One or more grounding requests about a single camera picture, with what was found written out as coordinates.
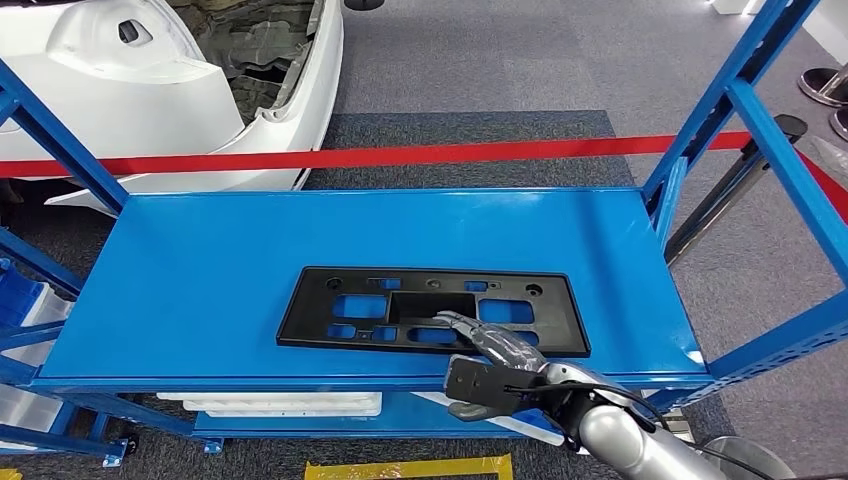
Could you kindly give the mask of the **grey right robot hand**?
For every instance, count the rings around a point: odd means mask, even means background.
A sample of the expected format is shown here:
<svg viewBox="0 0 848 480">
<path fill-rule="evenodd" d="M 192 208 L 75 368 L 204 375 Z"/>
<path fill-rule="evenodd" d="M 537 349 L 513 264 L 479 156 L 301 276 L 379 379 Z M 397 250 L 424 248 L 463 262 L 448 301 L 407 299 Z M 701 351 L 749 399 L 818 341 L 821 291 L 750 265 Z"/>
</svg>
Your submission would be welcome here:
<svg viewBox="0 0 848 480">
<path fill-rule="evenodd" d="M 526 390 L 542 384 L 548 360 L 533 345 L 498 324 L 484 323 L 453 311 L 434 317 L 466 337 L 485 362 L 454 355 L 445 378 L 449 413 L 464 421 L 511 416 L 538 405 Z"/>
</svg>

